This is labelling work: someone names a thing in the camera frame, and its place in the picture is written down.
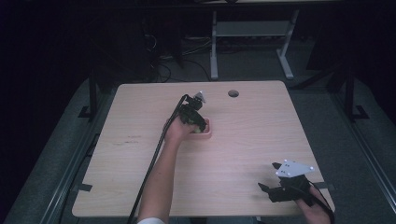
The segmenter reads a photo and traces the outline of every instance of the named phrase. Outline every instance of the table leg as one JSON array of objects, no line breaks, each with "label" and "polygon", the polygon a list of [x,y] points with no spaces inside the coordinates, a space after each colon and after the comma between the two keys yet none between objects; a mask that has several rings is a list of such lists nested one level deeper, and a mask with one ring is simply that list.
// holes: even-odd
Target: table leg
[{"label": "table leg", "polygon": [[216,56],[216,24],[216,11],[214,11],[212,22],[212,51],[210,52],[210,77],[214,80],[219,78],[218,57]]},{"label": "table leg", "polygon": [[285,43],[283,44],[281,49],[277,49],[276,53],[277,53],[277,57],[280,61],[280,64],[282,65],[283,68],[283,72],[285,73],[285,76],[287,79],[293,79],[293,73],[291,72],[291,69],[289,67],[289,63],[288,60],[286,59],[286,51],[288,50],[289,47],[289,42],[291,40],[291,36],[293,34],[294,31],[294,26],[295,23],[297,21],[297,17],[299,14],[300,10],[294,10],[293,15],[291,17],[290,23],[289,23],[289,27],[288,27],[288,31],[286,33],[286,38],[285,38]]},{"label": "table leg", "polygon": [[95,76],[94,76],[93,69],[90,72],[88,80],[89,80],[89,84],[90,84],[90,106],[82,107],[78,117],[79,118],[89,118],[90,122],[91,122],[93,120],[93,118],[95,117],[96,110],[97,110],[96,82],[95,82]]}]

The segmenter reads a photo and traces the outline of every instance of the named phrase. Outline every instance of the cable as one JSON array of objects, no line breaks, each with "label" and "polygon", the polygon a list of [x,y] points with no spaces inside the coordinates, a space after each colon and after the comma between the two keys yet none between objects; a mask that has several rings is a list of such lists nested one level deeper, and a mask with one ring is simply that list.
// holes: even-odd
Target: cable
[{"label": "cable", "polygon": [[165,123],[165,126],[163,127],[163,133],[161,134],[160,141],[158,142],[157,148],[155,149],[154,155],[152,156],[151,163],[148,167],[145,178],[143,179],[143,183],[140,186],[140,190],[137,193],[136,200],[134,201],[134,207],[132,208],[131,214],[128,217],[128,221],[127,221],[128,224],[136,223],[136,221],[137,221],[137,218],[134,218],[134,213],[136,212],[137,206],[139,205],[140,198],[142,197],[143,189],[144,189],[146,182],[149,178],[149,174],[151,173],[151,170],[154,167],[155,161],[157,160],[157,157],[160,152],[161,145],[163,144],[163,139],[165,138],[166,132],[168,131],[171,123],[177,117],[178,109],[180,108],[181,104],[183,104],[183,102],[186,100],[187,96],[188,95],[186,94],[181,97],[174,112],[172,113],[172,116],[169,118],[169,120]]},{"label": "cable", "polygon": [[151,49],[155,49],[155,47],[157,47],[157,38],[155,38],[154,35],[145,35],[145,37],[151,37],[151,38],[154,39],[154,44],[153,44],[153,46],[151,47]]},{"label": "cable", "polygon": [[195,62],[195,61],[191,61],[191,60],[187,60],[187,59],[184,59],[183,61],[184,61],[184,62],[188,62],[188,63],[195,63],[195,64],[197,64],[198,66],[200,66],[200,67],[202,68],[202,70],[204,70],[205,75],[206,75],[206,77],[207,77],[207,80],[208,80],[208,81],[212,81],[212,78],[210,78],[209,74],[206,72],[205,68],[204,68],[203,66],[201,66],[200,63]]},{"label": "cable", "polygon": [[[216,43],[220,42],[220,40],[221,40],[222,38],[223,38],[223,36],[217,38],[217,39],[216,39]],[[195,47],[195,48],[193,48],[193,49],[188,49],[188,50],[186,50],[186,51],[183,53],[183,55],[189,55],[189,54],[193,54],[193,53],[199,52],[199,51],[204,50],[204,49],[210,49],[210,48],[208,48],[208,47],[210,47],[210,46],[208,46],[208,45],[210,45],[210,44],[212,43],[212,39],[211,39],[210,37],[208,37],[207,39],[208,39],[208,40],[207,40],[206,43],[204,43],[203,45],[201,45],[201,46],[199,46],[199,47]]]},{"label": "cable", "polygon": [[186,41],[190,41],[190,42],[194,42],[194,43],[200,43],[200,42],[204,42],[207,40],[210,40],[211,37],[183,37],[183,40]]},{"label": "cable", "polygon": [[[165,81],[162,81],[161,80],[161,83],[165,83],[165,82],[167,82],[170,78],[171,78],[171,75],[172,75],[172,71],[171,71],[171,69],[168,67],[168,66],[166,66],[166,65],[164,65],[164,64],[158,64],[159,66],[162,66],[162,67],[164,67],[166,70],[168,70],[168,72],[169,72],[169,75],[168,75],[168,77],[166,78],[166,80]],[[158,75],[159,75],[159,77],[160,77],[160,79],[161,79],[161,77],[163,77],[162,75],[161,75],[161,73],[160,72],[158,72]]]},{"label": "cable", "polygon": [[222,43],[226,49],[222,49],[222,45],[219,44],[218,46],[218,54],[235,54],[239,53],[243,50],[248,49],[248,43],[243,42],[243,41],[237,41],[234,38],[229,39],[227,42]]},{"label": "cable", "polygon": [[330,205],[329,205],[329,203],[327,202],[326,198],[325,198],[325,197],[323,196],[323,194],[320,192],[319,188],[318,188],[314,183],[312,183],[311,181],[308,180],[308,182],[309,182],[317,191],[319,191],[320,196],[324,199],[324,202],[325,202],[326,204],[325,204],[323,201],[321,201],[319,198],[315,197],[312,193],[306,193],[306,192],[302,191],[301,189],[298,189],[298,188],[296,188],[296,187],[294,187],[294,186],[289,186],[289,188],[295,189],[295,190],[301,192],[303,195],[308,196],[308,197],[309,197],[310,199],[312,199],[315,203],[317,203],[317,204],[323,209],[323,211],[326,212],[326,214],[329,216],[330,223],[333,224],[334,221],[335,221],[335,218],[334,218],[334,212],[332,211],[332,208],[330,207]]},{"label": "cable", "polygon": [[[203,45],[200,45],[200,46],[198,46],[198,47],[194,47],[194,48],[192,48],[192,49],[188,49],[188,50],[182,52],[181,54],[182,54],[183,56],[185,56],[185,55],[193,54],[193,53],[199,52],[199,51],[201,51],[201,50],[207,49],[208,45],[210,45],[211,42],[212,42],[212,41],[209,39],[209,40],[208,40],[206,43],[204,43]],[[171,60],[171,59],[173,59],[173,57],[172,57],[172,56],[161,56],[160,59],[162,59],[162,60]]]}]

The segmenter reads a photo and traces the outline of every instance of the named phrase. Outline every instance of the dark floor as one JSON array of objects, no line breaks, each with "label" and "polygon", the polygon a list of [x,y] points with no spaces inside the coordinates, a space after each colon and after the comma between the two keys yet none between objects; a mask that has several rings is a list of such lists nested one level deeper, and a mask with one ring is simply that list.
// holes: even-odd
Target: dark floor
[{"label": "dark floor", "polygon": [[[220,54],[219,81],[282,80],[290,87],[316,73],[305,70],[312,41],[293,41],[290,44],[287,57],[295,75],[293,80],[286,80],[283,76],[276,57],[278,46],[278,43],[270,42],[259,48],[241,48]],[[184,59],[188,61],[184,62],[183,69],[174,61],[162,61],[159,69],[161,77],[157,81],[166,80],[168,76],[169,82],[207,81],[205,70],[207,73],[210,71],[207,51],[186,55]],[[396,223],[395,211],[366,159],[364,144],[358,141],[361,139],[356,135],[358,130],[389,181],[396,186],[393,161],[396,158],[396,127],[376,104],[370,90],[358,80],[355,105],[362,105],[370,118],[350,122],[339,105],[344,91],[328,93],[325,89],[327,80],[324,78],[305,90],[290,91],[290,97],[324,179],[335,187],[331,195],[336,207],[336,223]],[[88,119],[78,118],[81,108],[89,104],[88,81],[81,84],[5,223],[126,223],[126,218],[78,218],[71,214],[77,196],[74,186],[80,183],[90,161],[85,152],[77,156],[77,150],[91,151],[92,139],[101,132],[115,92],[99,94],[98,115],[89,122]],[[74,180],[74,184],[69,188],[67,182],[63,182],[65,179]],[[173,221],[188,223],[183,218]],[[302,217],[262,217],[262,221],[267,224],[304,223]]]}]

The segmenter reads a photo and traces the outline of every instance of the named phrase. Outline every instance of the black cable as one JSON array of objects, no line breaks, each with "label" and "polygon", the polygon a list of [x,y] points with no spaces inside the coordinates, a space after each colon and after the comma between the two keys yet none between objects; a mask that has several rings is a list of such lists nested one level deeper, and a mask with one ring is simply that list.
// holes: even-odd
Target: black cable
[{"label": "black cable", "polygon": [[235,53],[239,53],[239,52],[242,52],[242,51],[248,49],[248,47],[249,47],[248,43],[243,42],[243,41],[240,41],[240,42],[242,42],[242,44],[246,45],[245,48],[242,47],[242,44],[238,43],[238,41],[235,40],[235,38],[228,40],[228,46],[224,46],[224,47],[226,47],[226,49],[221,49],[222,45],[219,44],[218,54],[235,54]]},{"label": "black cable", "polygon": [[145,178],[143,179],[143,183],[140,186],[140,190],[137,193],[136,200],[134,201],[134,207],[132,208],[131,214],[128,217],[127,224],[136,223],[136,221],[137,221],[137,218],[134,218],[134,213],[136,212],[137,206],[139,205],[140,198],[142,197],[143,189],[144,189],[144,187],[146,185],[146,182],[147,182],[147,180],[149,178],[149,174],[151,173],[151,170],[154,167],[155,161],[157,160],[157,157],[158,157],[158,154],[160,152],[161,145],[163,144],[163,139],[165,138],[166,132],[168,131],[169,126],[171,125],[171,123],[177,117],[178,109],[180,108],[181,104],[183,104],[183,102],[186,100],[187,96],[188,95],[186,94],[186,95],[183,95],[181,97],[181,99],[178,102],[174,112],[172,113],[172,116],[169,118],[168,121],[166,121],[165,126],[163,127],[163,133],[161,134],[160,141],[158,142],[157,148],[155,149],[154,155],[152,156],[151,163],[150,163],[150,165],[148,167],[148,170],[146,172]]},{"label": "black cable", "polygon": [[294,186],[289,186],[289,188],[291,189],[295,189],[299,192],[301,192],[303,195],[308,196],[310,199],[312,199],[315,203],[317,203],[323,210],[324,212],[326,212],[326,214],[329,216],[330,219],[330,223],[334,224],[334,212],[332,211],[332,208],[330,207],[329,203],[327,202],[326,198],[323,196],[323,194],[320,192],[319,188],[312,183],[311,181],[308,180],[308,182],[317,190],[319,191],[319,194],[321,195],[321,197],[324,199],[325,203],[323,201],[321,201],[319,198],[315,197],[312,193],[307,193],[302,191],[301,189],[298,189]]},{"label": "black cable", "polygon": [[205,68],[204,68],[203,66],[201,66],[200,63],[197,63],[197,62],[191,61],[191,60],[187,60],[187,59],[184,59],[183,61],[184,61],[184,62],[188,62],[188,63],[195,63],[195,64],[197,64],[198,66],[200,66],[200,67],[202,68],[202,70],[204,70],[205,75],[206,75],[206,77],[207,77],[207,80],[208,80],[208,81],[212,81],[212,78],[209,76],[209,74],[206,72]]},{"label": "black cable", "polygon": [[170,69],[168,66],[166,66],[166,65],[164,65],[164,64],[159,63],[158,65],[164,67],[164,68],[165,68],[166,70],[168,70],[168,72],[169,72],[169,75],[166,77],[166,80],[165,80],[165,81],[162,81],[162,80],[161,80],[162,83],[165,83],[165,82],[167,82],[167,81],[171,78],[171,76],[172,76],[172,71],[171,71],[171,69]]},{"label": "black cable", "polygon": [[197,38],[197,39],[190,39],[190,38],[187,38],[187,37],[185,37],[185,36],[183,36],[182,37],[182,40],[184,40],[184,41],[190,41],[190,42],[193,42],[193,43],[202,43],[202,42],[206,42],[206,40],[210,40],[211,39],[211,37],[201,37],[201,38]]}]

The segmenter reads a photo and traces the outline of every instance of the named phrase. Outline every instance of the hand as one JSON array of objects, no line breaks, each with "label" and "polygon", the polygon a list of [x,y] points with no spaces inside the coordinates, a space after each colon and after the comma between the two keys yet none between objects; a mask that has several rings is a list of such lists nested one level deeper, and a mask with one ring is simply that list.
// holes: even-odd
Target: hand
[{"label": "hand", "polygon": [[165,141],[176,140],[181,142],[186,138],[187,134],[194,131],[197,127],[197,125],[184,124],[181,122],[180,117],[177,116],[166,132]]},{"label": "hand", "polygon": [[[324,198],[320,195],[319,191],[311,186],[309,192],[321,200],[324,204]],[[329,215],[323,210],[320,205],[314,203],[311,207],[308,206],[303,199],[299,199],[295,201],[300,209],[303,211],[306,222],[308,224],[330,224]]]}]

